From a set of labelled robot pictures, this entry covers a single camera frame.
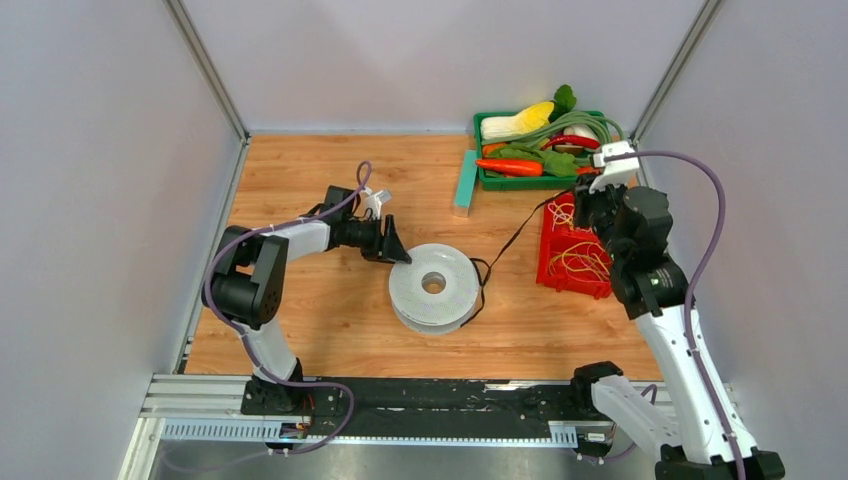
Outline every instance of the green basket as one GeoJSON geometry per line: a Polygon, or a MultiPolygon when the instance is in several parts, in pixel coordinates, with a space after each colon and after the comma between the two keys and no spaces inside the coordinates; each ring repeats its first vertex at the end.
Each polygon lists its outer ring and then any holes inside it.
{"type": "MultiPolygon", "coordinates": [[[[518,112],[483,112],[474,115],[474,141],[477,144],[477,158],[483,158],[483,135],[480,134],[480,122],[489,117],[509,117],[518,112]]],[[[598,111],[586,111],[593,117],[603,117],[598,111]]],[[[584,151],[578,158],[586,158],[589,152],[584,151]]],[[[577,177],[555,177],[543,175],[541,177],[487,177],[483,169],[477,167],[477,178],[483,185],[483,190],[565,190],[570,187],[577,177]]]]}

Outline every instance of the wooden tabletop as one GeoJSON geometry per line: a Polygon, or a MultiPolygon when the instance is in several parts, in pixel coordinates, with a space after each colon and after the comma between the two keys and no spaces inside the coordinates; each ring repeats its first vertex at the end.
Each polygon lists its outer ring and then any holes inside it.
{"type": "MultiPolygon", "coordinates": [[[[320,203],[329,185],[356,186],[363,159],[369,186],[389,188],[404,246],[451,245],[492,260],[550,191],[474,194],[470,218],[451,215],[463,135],[259,136],[253,138],[230,223],[279,223],[320,203]]],[[[614,299],[536,285],[541,213],[499,261],[485,310],[462,329],[428,336],[404,326],[388,295],[390,265],[342,247],[290,263],[278,317],[306,375],[568,379],[574,368],[612,360],[631,379],[659,370],[636,326],[614,299]]],[[[237,337],[204,309],[186,373],[249,373],[237,337]]]]}

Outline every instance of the gray wall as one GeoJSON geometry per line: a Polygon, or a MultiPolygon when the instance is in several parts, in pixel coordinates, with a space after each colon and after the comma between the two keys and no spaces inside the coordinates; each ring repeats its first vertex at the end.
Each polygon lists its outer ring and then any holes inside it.
{"type": "Polygon", "coordinates": [[[185,3],[250,129],[420,132],[562,83],[632,128],[702,2],[185,3]]]}
{"type": "Polygon", "coordinates": [[[0,477],[115,478],[237,142],[158,1],[0,3],[0,477]]]}
{"type": "MultiPolygon", "coordinates": [[[[844,476],[848,4],[729,0],[645,147],[691,153],[727,188],[725,234],[697,292],[713,358],[789,478],[844,476]]],[[[715,218],[709,181],[648,162],[689,273],[715,218]]]]}

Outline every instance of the black strap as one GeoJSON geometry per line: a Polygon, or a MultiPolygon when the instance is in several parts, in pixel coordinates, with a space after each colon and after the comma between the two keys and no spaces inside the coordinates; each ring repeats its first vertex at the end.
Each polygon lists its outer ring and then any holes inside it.
{"type": "Polygon", "coordinates": [[[483,311],[483,307],[486,306],[486,293],[485,293],[486,288],[485,287],[486,287],[486,284],[489,283],[489,280],[492,278],[492,268],[495,266],[496,263],[498,263],[498,260],[501,259],[501,256],[503,256],[504,252],[506,252],[507,249],[509,247],[511,247],[513,243],[515,243],[515,240],[517,240],[518,236],[521,235],[521,231],[524,230],[524,227],[527,225],[528,222],[530,222],[530,219],[533,218],[533,215],[535,215],[536,212],[538,212],[540,208],[547,205],[548,202],[553,202],[557,198],[565,195],[566,193],[568,193],[570,191],[571,190],[563,190],[562,192],[557,193],[553,197],[542,200],[541,203],[536,205],[536,207],[533,209],[533,211],[530,212],[530,215],[527,216],[527,219],[524,220],[524,223],[522,223],[521,226],[518,227],[518,230],[516,230],[515,233],[513,233],[512,236],[509,238],[509,240],[506,241],[504,246],[501,248],[501,251],[498,252],[497,256],[495,256],[495,259],[492,260],[492,263],[489,263],[489,262],[483,260],[482,258],[469,258],[469,260],[471,260],[471,264],[474,265],[474,270],[477,272],[477,281],[480,283],[480,308],[478,308],[476,312],[471,314],[471,316],[468,317],[468,320],[464,321],[462,323],[462,325],[460,325],[460,328],[468,325],[468,323],[471,320],[474,320],[475,318],[477,318],[477,315],[479,315],[480,312],[483,311]],[[486,266],[486,275],[485,276],[482,273],[480,273],[480,267],[478,266],[478,264],[480,264],[480,263],[482,263],[483,265],[486,266]]]}

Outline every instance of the spool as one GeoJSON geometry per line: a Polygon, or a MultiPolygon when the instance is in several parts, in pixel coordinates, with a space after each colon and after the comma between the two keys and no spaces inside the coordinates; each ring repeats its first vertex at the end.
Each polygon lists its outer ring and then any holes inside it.
{"type": "Polygon", "coordinates": [[[409,250],[412,263],[395,264],[389,275],[392,308],[419,333],[444,335],[474,313],[480,283],[471,260],[448,245],[428,243],[409,250]]]}

